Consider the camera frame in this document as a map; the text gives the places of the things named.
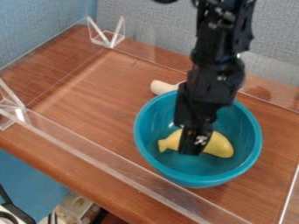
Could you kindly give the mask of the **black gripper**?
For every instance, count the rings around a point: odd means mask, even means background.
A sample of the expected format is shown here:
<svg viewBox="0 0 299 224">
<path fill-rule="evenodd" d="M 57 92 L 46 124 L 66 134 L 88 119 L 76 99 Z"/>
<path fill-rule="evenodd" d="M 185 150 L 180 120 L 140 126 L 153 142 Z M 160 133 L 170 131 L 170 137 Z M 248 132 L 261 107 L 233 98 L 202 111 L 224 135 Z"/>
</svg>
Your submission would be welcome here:
<svg viewBox="0 0 299 224">
<path fill-rule="evenodd" d="M 177 89 L 173 124 L 181 128 L 178 153 L 198 156 L 210 140 L 217 110 L 232 103 L 242 85 L 245 67 L 238 57 L 220 62 L 190 60 L 186 81 Z"/>
</svg>

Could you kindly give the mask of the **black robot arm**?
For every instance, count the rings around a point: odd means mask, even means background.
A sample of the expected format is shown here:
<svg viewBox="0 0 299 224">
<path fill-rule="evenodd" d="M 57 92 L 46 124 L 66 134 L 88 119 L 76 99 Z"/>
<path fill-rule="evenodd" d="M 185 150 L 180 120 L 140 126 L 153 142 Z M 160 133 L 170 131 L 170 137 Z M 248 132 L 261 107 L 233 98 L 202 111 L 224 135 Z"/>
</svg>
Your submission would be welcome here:
<svg viewBox="0 0 299 224">
<path fill-rule="evenodd" d="M 232 104 L 245 79 L 238 54 L 253 39 L 257 0 L 190 0 L 197 10 L 192 67 L 178 85 L 173 124 L 181 128 L 178 152 L 198 155 L 210 141 L 217 111 Z"/>
</svg>

